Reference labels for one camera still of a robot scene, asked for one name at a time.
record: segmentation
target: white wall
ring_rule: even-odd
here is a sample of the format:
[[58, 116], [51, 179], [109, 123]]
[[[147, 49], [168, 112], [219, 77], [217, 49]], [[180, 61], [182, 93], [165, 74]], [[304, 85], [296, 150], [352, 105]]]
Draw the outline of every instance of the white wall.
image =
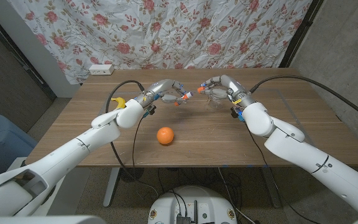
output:
[[6, 0], [0, 0], [0, 24], [56, 96], [73, 97], [80, 85], [71, 85], [67, 81], [54, 57], [38, 41], [31, 29]]

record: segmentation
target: banana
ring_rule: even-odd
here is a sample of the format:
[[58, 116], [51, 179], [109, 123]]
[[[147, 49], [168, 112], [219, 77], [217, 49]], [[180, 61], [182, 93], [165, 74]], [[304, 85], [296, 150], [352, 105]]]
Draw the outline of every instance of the banana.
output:
[[121, 98], [121, 97], [111, 98], [111, 101], [118, 102], [118, 105], [117, 105], [116, 109], [125, 108], [125, 100], [123, 98]]

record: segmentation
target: black cable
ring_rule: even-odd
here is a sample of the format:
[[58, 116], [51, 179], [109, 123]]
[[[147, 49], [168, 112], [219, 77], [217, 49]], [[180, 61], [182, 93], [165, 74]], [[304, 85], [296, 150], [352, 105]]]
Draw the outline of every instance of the black cable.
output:
[[255, 141], [255, 139], [254, 139], [254, 136], [252, 135], [251, 131], [249, 130], [247, 124], [246, 124], [246, 127], [247, 127], [247, 130], [248, 130], [249, 134], [251, 135], [252, 141], [255, 143], [256, 147], [259, 149], [259, 152], [260, 152], [261, 155], [262, 155], [262, 159], [264, 160], [265, 165], [266, 165], [268, 171], [270, 172], [270, 175], [272, 176], [273, 183], [274, 183], [274, 186], [275, 186], [275, 188], [276, 188], [276, 190], [277, 190], [278, 195], [283, 199], [283, 201], [284, 201], [297, 215], [299, 215], [300, 217], [304, 218], [305, 220], [308, 220], [308, 221], [311, 222], [311, 223], [320, 224], [320, 223], [318, 223], [318, 222], [316, 222], [316, 221], [313, 221], [313, 220], [311, 220], [311, 219], [309, 219], [309, 218], [304, 217], [302, 214], [300, 214], [298, 211], [296, 211], [296, 210], [288, 203], [287, 200], [285, 200], [285, 198], [283, 197], [283, 195], [280, 193], [280, 191], [279, 191], [279, 189], [278, 189], [278, 186], [277, 186], [277, 184], [276, 184], [276, 181], [274, 180], [274, 177], [273, 177], [273, 172], [272, 172], [272, 170], [270, 170], [270, 166], [269, 166], [269, 165], [267, 164], [267, 162], [266, 162], [265, 155], [263, 154], [263, 152], [262, 152], [262, 150], [260, 149], [259, 145], [256, 143], [256, 141]]
[[[124, 82], [118, 84], [118, 86], [116, 86], [116, 87], [112, 90], [112, 92], [110, 93], [109, 97], [107, 98], [106, 111], [105, 111], [106, 113], [109, 112], [109, 105], [110, 105], [110, 101], [111, 101], [111, 98], [112, 98], [113, 94], [118, 90], [119, 87], [123, 86], [123, 85], [126, 84], [126, 83], [136, 83], [136, 84], [139, 86], [140, 90], [141, 90], [141, 91], [144, 91], [144, 87], [142, 86], [142, 84], [140, 84], [138, 81], [135, 81], [135, 80], [127, 80], [127, 81], [124, 81]], [[125, 171], [130, 177], [132, 177], [132, 178], [134, 179], [134, 181], [138, 181], [139, 183], [141, 183], [141, 184], [143, 184], [143, 185], [146, 185], [146, 186], [148, 186], [148, 187], [154, 189], [154, 191], [155, 191], [156, 194], [157, 194], [157, 198], [158, 198], [159, 194], [158, 194], [158, 192], [156, 191], [156, 189], [155, 189], [153, 186], [151, 186], [151, 185], [149, 185], [149, 184], [146, 184], [145, 182], [142, 182], [142, 181], [140, 181], [140, 180], [137, 180], [136, 177], [135, 177], [134, 175], [132, 175], [132, 174], [128, 171], [127, 167], [122, 163], [120, 157], [118, 156], [117, 150], [116, 150], [116, 148], [114, 147], [114, 144], [113, 144], [112, 142], [110, 142], [110, 145], [111, 145], [112, 151], [113, 151], [114, 154], [116, 155], [116, 158], [117, 158], [118, 163], [120, 164], [121, 168], [124, 169], [124, 171]]]
[[273, 76], [273, 77], [268, 77], [268, 78], [265, 78], [264, 80], [258, 82], [258, 84], [256, 84], [254, 87], [252, 87], [249, 91], [251, 93], [254, 93], [254, 91], [256, 89], [258, 89], [258, 87], [269, 81], [269, 80], [273, 80], [273, 79], [276, 79], [276, 78], [297, 78], [297, 79], [300, 79], [300, 80], [304, 80], [304, 81], [307, 81], [307, 82], [310, 82], [312, 84], [315, 84], [316, 86], [330, 92], [332, 95], [338, 97], [340, 100], [342, 100], [343, 102], [345, 102], [347, 105], [349, 105], [350, 107], [352, 107], [353, 109], [355, 109], [357, 112], [358, 112], [358, 106], [356, 106], [355, 104], [353, 104], [352, 102], [350, 102], [348, 99], [346, 99], [345, 97], [341, 96], [339, 93], [336, 93], [334, 90], [326, 87], [325, 85], [319, 83], [319, 82], [316, 82], [310, 78], [305, 78], [305, 77], [301, 77], [301, 76], [298, 76], [298, 75], [276, 75], [276, 76]]
[[187, 174], [185, 173], [185, 171], [183, 171], [182, 168], [179, 168], [180, 172], [190, 181], [190, 182], [194, 182], [193, 179], [191, 179], [190, 177], [187, 176]]
[[[135, 142], [136, 142], [136, 136], [137, 136], [137, 131], [139, 130], [139, 126], [140, 126], [140, 123], [142, 122], [144, 117], [142, 117], [139, 121], [139, 123], [137, 124], [137, 128], [136, 128], [136, 132], [135, 132], [135, 137], [134, 137], [134, 144], [132, 146], [132, 168], [134, 170], [134, 177], [136, 178], [136, 173], [135, 173], [135, 157], [134, 157], [134, 154], [135, 154]], [[136, 193], [139, 195], [140, 198], [142, 198], [142, 196], [140, 196], [139, 192], [137, 191], [137, 181], [135, 181], [135, 189], [136, 189]]]
[[[237, 195], [239, 195], [238, 192], [237, 192], [237, 187], [238, 187], [238, 185], [231, 184], [231, 182], [230, 182], [229, 180], [225, 180], [225, 181], [223, 182], [222, 177], [221, 177], [219, 174], [216, 173], [216, 170], [213, 169], [213, 171], [214, 171], [214, 174], [215, 174], [215, 176], [214, 176], [214, 177], [215, 177], [214, 182], [216, 181], [216, 182], [219, 182], [219, 183], [223, 183], [225, 186], [230, 187], [231, 190], [233, 191], [233, 194], [235, 195], [235, 196], [233, 196], [233, 197], [231, 196], [232, 194], [231, 194], [230, 192], [227, 192], [227, 193], [229, 194], [230, 204], [233, 206], [233, 208], [241, 208], [241, 206], [242, 206], [242, 196], [241, 196], [241, 198], [240, 198], [240, 202], [241, 202], [241, 203], [240, 203], [240, 206], [239, 206], [239, 207], [237, 206], [237, 204], [238, 204]], [[240, 179], [236, 174], [230, 173], [229, 175], [234, 175], [234, 176], [236, 176], [238, 179]], [[241, 220], [242, 215], [239, 215], [239, 213], [238, 213], [237, 210], [235, 211], [235, 213], [236, 213], [237, 222], [238, 222], [238, 221]]]
[[175, 193], [175, 191], [172, 189], [171, 190], [172, 192], [170, 191], [167, 191], [167, 192], [170, 192], [170, 193], [174, 193], [175, 195], [179, 196], [180, 199], [183, 201], [183, 204], [185, 205], [185, 217], [187, 217], [187, 206], [186, 206], [186, 202], [185, 200], [183, 199], [183, 197], [181, 197], [179, 194]]
[[[228, 178], [226, 178], [226, 185], [228, 187], [230, 187], [230, 190], [232, 192], [229, 193], [231, 195], [233, 195], [232, 198], [232, 203], [235, 205], [235, 208], [241, 208], [242, 207], [242, 184], [241, 184], [241, 179], [238, 175], [234, 174], [234, 173], [229, 173]], [[237, 222], [241, 220], [241, 218], [243, 217], [242, 215], [239, 215], [239, 212], [236, 210], [235, 211], [237, 214]]]
[[122, 83], [118, 84], [118, 86], [116, 86], [112, 92], [110, 93], [109, 97], [107, 98], [107, 102], [106, 102], [106, 111], [105, 113], [108, 113], [109, 112], [109, 105], [110, 105], [110, 101], [111, 101], [111, 98], [113, 96], [113, 94], [118, 90], [118, 88], [122, 87], [123, 85], [125, 85], [126, 83], [136, 83], [140, 90], [141, 91], [144, 91], [144, 87], [142, 86], [142, 84], [140, 84], [140, 82], [138, 81], [135, 81], [135, 80], [126, 80], [126, 81], [123, 81]]
[[161, 189], [162, 189], [162, 193], [164, 194], [165, 193], [165, 189], [164, 189], [164, 186], [162, 185], [162, 182], [161, 182], [161, 179], [160, 179], [160, 168], [158, 168], [157, 170], [157, 176], [158, 176], [158, 181], [160, 182], [160, 186], [161, 186]]
[[234, 204], [234, 202], [232, 201], [232, 197], [229, 191], [229, 188], [227, 187], [227, 182], [225, 180], [225, 178], [223, 177], [223, 173], [221, 172], [221, 168], [218, 167], [218, 171], [219, 171], [219, 175], [221, 177], [221, 180], [223, 181], [224, 186], [226, 187], [227, 190], [227, 194], [229, 195], [229, 199], [230, 199], [230, 203], [233, 206], [233, 208], [238, 211], [242, 216], [244, 216], [246, 219], [248, 219], [248, 221], [252, 222], [253, 224], [255, 224], [255, 221], [253, 221], [252, 219], [250, 219], [248, 216], [244, 215], [243, 213], [240, 212], [240, 210], [238, 209], [238, 207], [236, 207], [236, 205]]
[[168, 191], [167, 193], [173, 193], [174, 196], [175, 196], [175, 198], [177, 198], [177, 202], [178, 202], [178, 205], [179, 205], [179, 214], [181, 215], [180, 203], [179, 203], [179, 199], [178, 199], [178, 197], [177, 197], [177, 194], [176, 194], [175, 192], [170, 192], [170, 191]]

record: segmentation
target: gray wall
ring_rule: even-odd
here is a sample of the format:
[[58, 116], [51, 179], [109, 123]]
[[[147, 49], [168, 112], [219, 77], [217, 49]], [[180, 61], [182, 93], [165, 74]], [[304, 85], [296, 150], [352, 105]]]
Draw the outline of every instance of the gray wall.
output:
[[[325, 0], [291, 67], [358, 106], [358, 1]], [[315, 89], [358, 137], [358, 112]]]
[[57, 97], [71, 98], [80, 85], [71, 85], [49, 51], [38, 41], [20, 15], [0, 0], [0, 24], [40, 73]]

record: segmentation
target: wooden table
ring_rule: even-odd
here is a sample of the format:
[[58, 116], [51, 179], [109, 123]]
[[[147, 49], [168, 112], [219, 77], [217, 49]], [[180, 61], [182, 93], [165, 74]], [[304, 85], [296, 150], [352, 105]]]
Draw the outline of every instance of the wooden table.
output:
[[[90, 128], [101, 112], [110, 91], [124, 80], [137, 80], [145, 88], [171, 78], [194, 91], [205, 80], [229, 75], [250, 89], [257, 82], [274, 75], [299, 75], [290, 68], [194, 69], [194, 70], [116, 70], [109, 76], [90, 76], [74, 98], [52, 124], [28, 156], [30, 164]], [[139, 94], [135, 84], [126, 84], [115, 96], [126, 100]], [[358, 139], [350, 132], [318, 96], [309, 83], [301, 80], [279, 79], [264, 83], [253, 94], [269, 114], [294, 124], [306, 134], [306, 141], [351, 166], [358, 166]], [[208, 106], [206, 95], [195, 94], [187, 104], [174, 106], [155, 102], [155, 114], [140, 125], [135, 145], [136, 167], [244, 167], [262, 166], [259, 150], [252, 142], [244, 124], [230, 115], [227, 100], [222, 109]], [[111, 103], [111, 110], [116, 107]], [[162, 146], [157, 131], [164, 126], [175, 132], [174, 142]], [[132, 165], [132, 144], [136, 126], [121, 129], [114, 142], [123, 163]], [[271, 166], [287, 166], [284, 161], [264, 148], [265, 139], [256, 137]], [[79, 166], [119, 167], [110, 145], [91, 153]]]

